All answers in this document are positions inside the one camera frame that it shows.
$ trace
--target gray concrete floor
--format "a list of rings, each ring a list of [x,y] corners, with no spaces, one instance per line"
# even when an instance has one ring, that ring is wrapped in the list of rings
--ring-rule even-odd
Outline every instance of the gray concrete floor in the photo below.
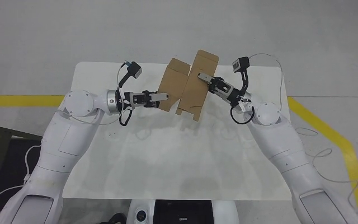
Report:
[[[282,63],[288,96],[305,96],[296,99],[356,147],[357,10],[354,0],[2,0],[0,94],[64,95],[82,61],[168,63],[177,57],[190,63],[205,49],[229,65],[238,57],[270,53]],[[252,64],[276,65],[266,57]],[[43,134],[54,111],[0,108],[0,126]],[[294,115],[292,121],[306,125]],[[303,142],[310,150],[330,146],[322,136]],[[330,158],[334,167],[322,161],[319,168],[345,178],[340,156],[338,151]],[[344,195],[349,191],[345,185],[333,187]],[[92,201],[78,203],[65,203],[61,222],[103,221],[128,207],[105,201],[90,212]],[[295,223],[289,204],[237,205],[242,223]]]

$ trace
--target cardboard flap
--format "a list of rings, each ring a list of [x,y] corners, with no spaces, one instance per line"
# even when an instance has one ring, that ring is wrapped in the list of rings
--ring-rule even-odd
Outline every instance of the cardboard flap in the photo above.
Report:
[[[181,60],[178,60],[176,58],[172,58],[171,61],[169,62],[167,68],[170,68],[176,72],[182,73],[185,76],[188,76],[189,71],[190,71],[190,65],[182,62]]]
[[[213,62],[216,62],[216,65],[218,64],[219,62],[219,57],[215,54],[211,54],[209,52],[206,52],[204,50],[198,50],[196,55],[200,55],[200,56],[203,56],[204,58],[207,58],[209,60],[212,60]]]

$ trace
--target white robot body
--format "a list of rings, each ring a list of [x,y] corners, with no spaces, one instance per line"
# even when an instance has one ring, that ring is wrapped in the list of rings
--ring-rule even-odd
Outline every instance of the white robot body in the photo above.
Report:
[[[103,111],[98,112],[95,122],[103,115]],[[34,171],[2,209],[0,223],[23,223],[24,219],[26,223],[57,223],[68,176],[87,151],[97,128],[97,125],[71,121],[57,111],[41,141],[40,158]]]
[[[295,212],[302,223],[358,223],[358,216],[349,206],[348,201],[322,184],[317,171],[306,158],[302,142],[295,129],[279,109],[275,109],[269,102],[260,103],[251,94],[245,92],[246,90],[237,90],[220,77],[209,77],[203,73],[198,77],[208,83],[210,92],[220,96],[225,102],[230,102],[231,113],[233,110],[238,113],[244,112],[246,122],[239,123],[232,117],[234,122],[248,124],[262,153],[281,172],[291,191]],[[129,98],[125,100],[131,102],[127,106],[133,109],[136,106],[156,107],[159,102],[155,99],[161,95],[143,91],[139,94],[128,92],[127,96]],[[68,97],[71,97],[71,100],[66,105]],[[34,172],[25,186],[1,211],[0,224],[57,223],[62,210],[62,192],[67,178],[90,146],[98,128],[97,124],[104,113],[111,115],[124,110],[124,99],[118,97],[120,95],[116,91],[107,91],[99,97],[85,91],[73,91],[65,97],[59,111],[55,113],[46,129],[40,159]],[[136,101],[133,100],[135,97],[137,102],[141,99],[143,101],[135,105]],[[80,116],[95,114],[96,117],[92,123],[81,123],[71,121],[64,111]],[[156,211],[159,211],[159,207],[156,207],[157,203],[158,205],[161,203],[163,209],[166,208],[167,202],[162,200],[133,200],[128,222],[156,224],[154,218]],[[211,201],[210,204],[203,202],[200,205],[208,206],[206,211],[212,215],[216,224],[239,223],[233,201]],[[138,221],[137,215],[140,211],[144,211],[146,217],[143,218],[141,212],[138,216],[141,221]]]
[[[247,125],[262,153],[281,172],[302,223],[358,223],[347,200],[322,184],[321,177],[307,160],[301,139],[285,117],[280,115],[271,126],[258,124],[255,117]]]

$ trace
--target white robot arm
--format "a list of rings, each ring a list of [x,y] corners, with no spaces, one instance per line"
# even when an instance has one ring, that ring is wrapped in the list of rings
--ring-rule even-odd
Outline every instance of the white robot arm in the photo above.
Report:
[[[244,113],[247,124],[262,153],[281,172],[291,194],[294,210],[301,223],[358,223],[358,216],[348,201],[328,189],[321,182],[316,169],[307,160],[301,139],[291,123],[275,104],[261,102],[246,92],[248,58],[233,63],[235,72],[243,79],[241,90],[220,77],[204,73],[199,79],[206,82],[209,91],[228,102],[237,113]]]
[[[129,64],[125,79],[132,76],[130,68],[135,64]],[[2,209],[0,223],[57,223],[62,211],[65,183],[72,168],[89,148],[104,113],[119,114],[137,106],[157,108],[159,102],[167,97],[167,94],[148,91],[138,94],[126,92],[121,97],[119,88],[107,90],[100,96],[87,91],[66,94],[44,133],[34,171],[26,177],[23,188]],[[79,122],[75,116],[95,117],[90,123],[85,123]]]

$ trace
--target table surface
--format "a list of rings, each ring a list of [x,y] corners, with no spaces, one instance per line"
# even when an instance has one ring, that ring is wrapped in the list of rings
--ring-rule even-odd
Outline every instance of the table surface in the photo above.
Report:
[[[158,89],[166,64],[140,64],[143,73],[123,91]],[[120,63],[81,62],[72,90],[101,94],[116,88]],[[241,87],[231,66],[215,76]],[[281,70],[249,67],[248,91],[280,105]],[[282,113],[289,118],[285,84]],[[183,112],[136,108],[127,127],[101,125],[64,188],[64,198],[290,200],[280,173],[261,153],[246,125],[235,124],[230,106],[208,94],[199,122]],[[106,116],[102,123],[115,120]]]

